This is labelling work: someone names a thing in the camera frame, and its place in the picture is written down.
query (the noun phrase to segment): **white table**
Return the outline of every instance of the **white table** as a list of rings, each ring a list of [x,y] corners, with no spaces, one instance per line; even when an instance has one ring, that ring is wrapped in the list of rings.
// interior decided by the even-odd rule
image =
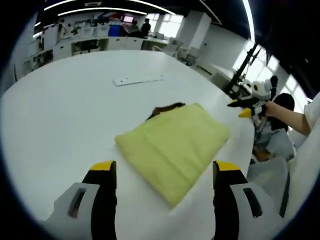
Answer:
[[[165,80],[115,86],[113,79]],[[45,220],[54,201],[98,162],[117,162],[118,239],[211,239],[215,231],[212,164],[181,203],[167,202],[123,159],[114,138],[143,123],[156,106],[199,102],[232,136],[216,160],[247,173],[254,140],[249,119],[193,69],[162,52],[103,51],[45,65],[2,98],[1,141],[8,173],[27,209]]]

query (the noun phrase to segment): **yellow towel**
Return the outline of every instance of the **yellow towel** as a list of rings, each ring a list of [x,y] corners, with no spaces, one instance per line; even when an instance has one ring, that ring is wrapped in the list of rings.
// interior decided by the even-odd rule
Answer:
[[[199,103],[161,113],[115,141],[125,159],[174,208],[230,136]]]

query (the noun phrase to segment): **white shirt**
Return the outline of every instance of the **white shirt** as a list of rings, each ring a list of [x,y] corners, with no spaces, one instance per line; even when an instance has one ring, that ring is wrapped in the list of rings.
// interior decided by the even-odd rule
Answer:
[[[305,106],[311,133],[289,163],[290,187],[284,218],[292,219],[311,192],[320,170],[320,93]]]

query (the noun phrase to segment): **black hair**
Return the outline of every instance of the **black hair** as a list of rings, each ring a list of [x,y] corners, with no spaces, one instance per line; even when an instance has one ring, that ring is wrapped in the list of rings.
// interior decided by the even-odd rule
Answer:
[[[274,103],[289,109],[291,111],[293,111],[295,109],[295,100],[294,98],[288,94],[288,93],[282,93],[280,95],[278,95],[274,100]],[[288,125],[285,124],[283,121],[280,121],[279,119],[269,116],[268,120],[271,123],[271,130],[277,130],[277,129],[285,129],[285,131],[288,131]]]

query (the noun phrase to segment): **white cabinet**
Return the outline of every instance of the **white cabinet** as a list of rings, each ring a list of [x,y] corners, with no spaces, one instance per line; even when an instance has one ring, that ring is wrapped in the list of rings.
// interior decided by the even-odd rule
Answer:
[[[126,49],[126,37],[110,37],[108,39],[108,50],[124,50]]]
[[[127,50],[141,50],[143,39],[137,37],[128,37],[126,40]]]
[[[53,61],[65,59],[72,56],[72,45],[70,43],[59,43],[53,48]]]

